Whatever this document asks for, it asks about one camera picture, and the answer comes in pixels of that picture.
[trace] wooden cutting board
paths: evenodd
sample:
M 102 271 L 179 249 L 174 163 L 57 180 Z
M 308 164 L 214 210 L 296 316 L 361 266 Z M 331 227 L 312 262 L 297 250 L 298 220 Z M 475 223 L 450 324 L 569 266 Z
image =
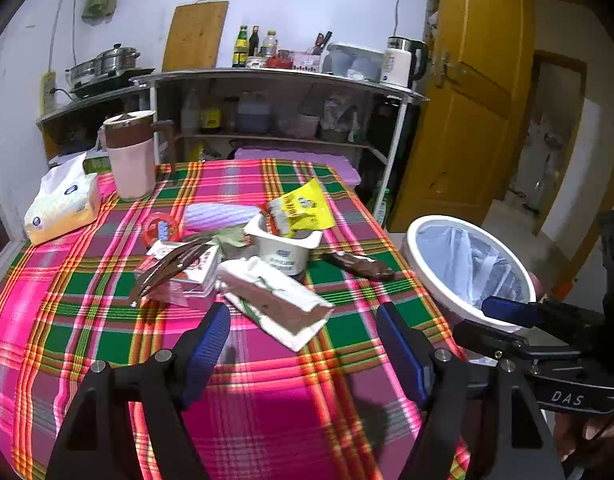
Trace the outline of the wooden cutting board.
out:
M 169 26 L 162 71 L 214 68 L 229 2 L 176 7 Z

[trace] trash bag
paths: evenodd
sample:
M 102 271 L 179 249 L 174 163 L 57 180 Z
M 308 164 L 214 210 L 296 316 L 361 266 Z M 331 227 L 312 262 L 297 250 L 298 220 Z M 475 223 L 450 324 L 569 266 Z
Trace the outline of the trash bag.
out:
M 488 241 L 449 225 L 418 230 L 418 251 L 437 278 L 463 301 L 481 308 L 490 296 L 527 302 L 524 277 Z

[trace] table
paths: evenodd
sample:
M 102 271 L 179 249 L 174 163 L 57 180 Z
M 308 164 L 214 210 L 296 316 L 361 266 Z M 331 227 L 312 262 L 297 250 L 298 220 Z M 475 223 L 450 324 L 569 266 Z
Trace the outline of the table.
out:
M 90 364 L 127 365 L 170 348 L 202 313 L 157 302 L 127 305 L 132 269 L 146 248 L 142 221 L 186 205 L 258 205 L 312 177 L 337 225 L 314 251 L 305 284 L 336 305 L 298 354 L 231 311 L 231 333 L 203 398 L 183 414 L 212 479 L 398 478 L 420 428 L 376 334 L 373 313 L 393 301 L 430 340 L 455 350 L 449 327 L 400 253 L 357 196 L 327 166 L 287 160 L 159 166 L 154 193 L 119 200 L 98 177 L 97 221 L 39 247 L 24 247 L 0 287 L 0 449 L 27 479 L 43 479 L 70 399 Z M 371 254 L 397 270 L 371 283 L 318 258 L 323 249 Z M 130 407 L 143 475 L 160 478 L 140 404 Z M 450 478 L 469 455 L 457 451 Z

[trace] orange object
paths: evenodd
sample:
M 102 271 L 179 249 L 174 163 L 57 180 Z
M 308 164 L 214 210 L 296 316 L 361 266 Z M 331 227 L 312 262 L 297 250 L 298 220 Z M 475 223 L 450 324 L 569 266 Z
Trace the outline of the orange object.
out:
M 178 221 L 167 213 L 153 213 L 143 222 L 143 240 L 147 247 L 156 240 L 180 242 Z

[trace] brown handle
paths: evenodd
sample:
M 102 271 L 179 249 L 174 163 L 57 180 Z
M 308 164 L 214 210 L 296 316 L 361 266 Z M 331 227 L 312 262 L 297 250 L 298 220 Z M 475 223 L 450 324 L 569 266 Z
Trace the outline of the brown handle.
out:
M 171 164 L 171 172 L 174 173 L 176 171 L 176 146 L 174 145 L 174 132 L 176 130 L 176 124 L 174 121 L 156 121 L 152 123 L 152 131 L 162 132 L 165 134 L 165 139 L 167 140 L 167 158 L 169 158 L 168 162 Z

